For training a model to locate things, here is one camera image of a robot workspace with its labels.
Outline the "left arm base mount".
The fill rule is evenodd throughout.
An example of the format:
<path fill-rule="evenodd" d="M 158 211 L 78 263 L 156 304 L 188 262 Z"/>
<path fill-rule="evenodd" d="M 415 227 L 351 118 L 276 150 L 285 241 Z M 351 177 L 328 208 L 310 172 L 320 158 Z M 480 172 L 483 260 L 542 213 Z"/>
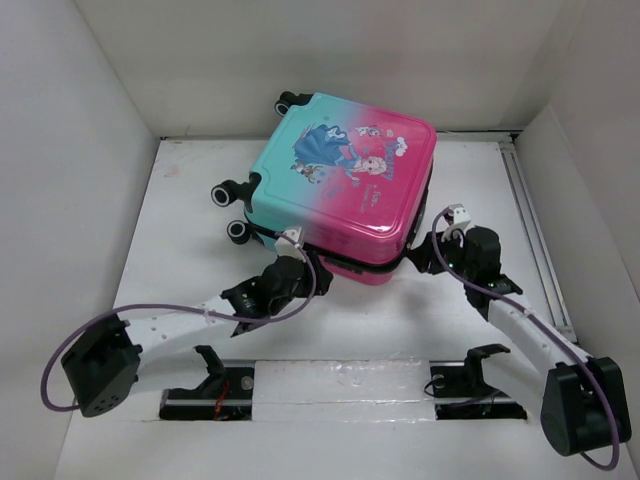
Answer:
<path fill-rule="evenodd" d="M 206 376 L 193 388 L 165 390 L 159 418 L 165 421 L 250 421 L 255 361 L 221 360 L 211 346 L 194 352 L 204 362 Z"/>

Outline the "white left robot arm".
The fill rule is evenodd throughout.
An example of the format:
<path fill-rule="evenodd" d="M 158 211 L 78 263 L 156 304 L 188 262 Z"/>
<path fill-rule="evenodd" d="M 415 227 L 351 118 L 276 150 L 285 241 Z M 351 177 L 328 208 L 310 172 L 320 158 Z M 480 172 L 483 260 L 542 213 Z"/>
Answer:
<path fill-rule="evenodd" d="M 223 291 L 201 306 L 153 304 L 155 316 L 123 320 L 134 310 L 122 306 L 99 315 L 63 344 L 62 368 L 75 396 L 75 407 L 86 418 L 102 415 L 121 404 L 139 384 L 144 367 L 186 350 L 205 362 L 194 365 L 188 384 L 201 396 L 222 387 L 222 371 L 210 343 L 224 327 L 240 335 L 297 315 L 284 309 L 300 300 L 304 309 L 315 296 L 327 293 L 333 280 L 314 254 L 300 258 L 281 255 L 262 274 Z"/>

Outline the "pink teal suitcase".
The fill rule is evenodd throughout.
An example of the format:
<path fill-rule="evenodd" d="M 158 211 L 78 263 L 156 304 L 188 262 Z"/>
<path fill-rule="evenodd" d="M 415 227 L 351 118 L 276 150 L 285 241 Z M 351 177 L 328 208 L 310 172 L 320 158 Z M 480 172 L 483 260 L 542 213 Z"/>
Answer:
<path fill-rule="evenodd" d="M 378 286 L 393 276 L 425 210 L 437 143 L 426 121 L 324 93 L 284 91 L 281 120 L 243 183 L 214 185 L 219 207 L 244 217 L 227 227 L 236 244 L 275 246 L 288 227 L 325 268 Z"/>

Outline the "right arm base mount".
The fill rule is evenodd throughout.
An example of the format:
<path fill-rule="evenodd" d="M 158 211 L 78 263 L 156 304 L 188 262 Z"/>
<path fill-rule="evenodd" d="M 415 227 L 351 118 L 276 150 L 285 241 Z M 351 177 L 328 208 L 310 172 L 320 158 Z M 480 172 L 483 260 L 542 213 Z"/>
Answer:
<path fill-rule="evenodd" d="M 510 350 L 489 344 L 467 351 L 463 360 L 432 360 L 424 394 L 434 401 L 435 419 L 445 420 L 526 420 L 526 410 L 485 382 L 481 362 Z"/>

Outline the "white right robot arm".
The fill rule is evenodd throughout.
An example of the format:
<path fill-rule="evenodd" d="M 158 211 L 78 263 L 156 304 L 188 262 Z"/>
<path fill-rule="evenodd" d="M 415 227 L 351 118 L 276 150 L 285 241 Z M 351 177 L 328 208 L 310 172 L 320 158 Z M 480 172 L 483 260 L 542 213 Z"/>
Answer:
<path fill-rule="evenodd" d="M 632 427 L 620 367 L 596 358 L 542 321 L 522 289 L 501 270 L 498 234 L 485 227 L 429 232 L 408 251 L 422 273 L 451 274 L 467 301 L 505 334 L 528 360 L 523 366 L 503 345 L 468 351 L 462 381 L 473 393 L 495 388 L 536 414 L 551 447 L 562 456 L 611 447 L 617 457 Z"/>

